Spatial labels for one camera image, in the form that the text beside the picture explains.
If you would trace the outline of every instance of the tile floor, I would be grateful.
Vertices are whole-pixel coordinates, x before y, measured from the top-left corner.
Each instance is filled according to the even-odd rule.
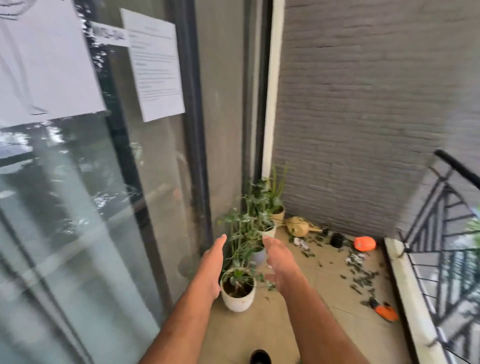
[[[350,288],[354,282],[345,264],[347,250],[338,252],[328,244],[319,247],[310,243],[316,256],[305,257],[298,247],[288,243],[284,228],[278,229],[276,237],[293,252],[310,284],[371,364],[411,363],[401,323],[384,321],[371,308],[360,304],[368,298],[366,290],[360,288],[365,291],[361,295]],[[381,262],[380,251],[370,252],[364,269],[380,272],[373,281],[377,300],[396,307],[388,273],[385,267],[380,267]],[[242,313],[229,311],[219,297],[212,307],[199,363],[247,364],[256,349],[266,350],[273,364],[296,364],[300,360],[282,296],[277,291],[257,288],[252,306]]]

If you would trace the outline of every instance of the line drawing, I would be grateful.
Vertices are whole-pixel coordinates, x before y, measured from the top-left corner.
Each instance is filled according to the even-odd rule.
[[[18,21],[36,2],[37,0],[0,0],[0,73],[5,74],[15,96],[32,116],[46,115],[48,111],[34,104],[22,55],[6,23]]]

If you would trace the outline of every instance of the white pipe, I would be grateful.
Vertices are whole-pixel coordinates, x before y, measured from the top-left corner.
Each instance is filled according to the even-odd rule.
[[[284,14],[285,0],[274,0],[272,14],[272,33],[270,36],[270,60],[268,65],[262,177],[270,177],[270,170],[272,167],[276,97],[278,92],[278,76],[280,73],[280,54],[282,51]]]

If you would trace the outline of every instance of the concrete ledge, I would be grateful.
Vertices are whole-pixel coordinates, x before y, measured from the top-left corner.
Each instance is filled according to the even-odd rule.
[[[398,258],[402,253],[403,243],[396,239],[385,238],[385,246],[419,363],[448,364],[440,343],[435,343],[431,348],[427,346],[437,334],[408,256]]]

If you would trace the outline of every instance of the person's left hand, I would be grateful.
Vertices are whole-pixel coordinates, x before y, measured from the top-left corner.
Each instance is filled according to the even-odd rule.
[[[223,245],[227,241],[227,236],[223,234],[213,243],[212,247],[208,249],[200,261],[197,274],[194,281],[203,285],[209,293],[212,294],[212,301],[220,294],[220,286],[218,284],[218,277],[222,271],[223,265]]]

